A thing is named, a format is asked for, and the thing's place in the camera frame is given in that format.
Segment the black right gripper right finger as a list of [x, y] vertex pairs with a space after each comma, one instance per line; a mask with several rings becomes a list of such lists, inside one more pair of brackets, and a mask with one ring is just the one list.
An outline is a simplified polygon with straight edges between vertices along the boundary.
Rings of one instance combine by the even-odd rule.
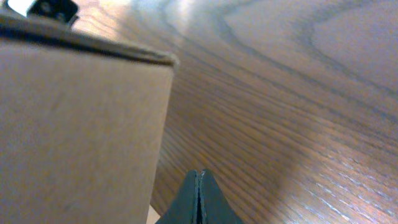
[[220, 189], [211, 170], [200, 174], [198, 190], [199, 217], [205, 224], [243, 224]]

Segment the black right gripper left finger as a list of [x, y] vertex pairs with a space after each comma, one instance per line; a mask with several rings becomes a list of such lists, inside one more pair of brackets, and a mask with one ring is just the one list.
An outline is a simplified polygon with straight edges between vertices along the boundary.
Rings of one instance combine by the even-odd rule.
[[196, 170], [187, 172], [178, 194], [156, 224], [197, 224], [199, 178]]

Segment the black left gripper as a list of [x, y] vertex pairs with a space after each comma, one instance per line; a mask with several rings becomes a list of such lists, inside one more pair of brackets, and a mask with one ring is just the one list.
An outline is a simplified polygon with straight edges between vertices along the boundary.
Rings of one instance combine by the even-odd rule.
[[46, 17], [70, 27], [79, 19], [78, 11], [78, 5], [72, 0], [37, 0], [27, 11], [27, 16]]

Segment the brown cardboard box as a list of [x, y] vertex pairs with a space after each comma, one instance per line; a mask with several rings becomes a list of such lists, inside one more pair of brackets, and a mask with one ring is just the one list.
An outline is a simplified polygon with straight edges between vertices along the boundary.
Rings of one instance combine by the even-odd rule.
[[145, 223], [176, 59], [1, 10], [1, 222]]

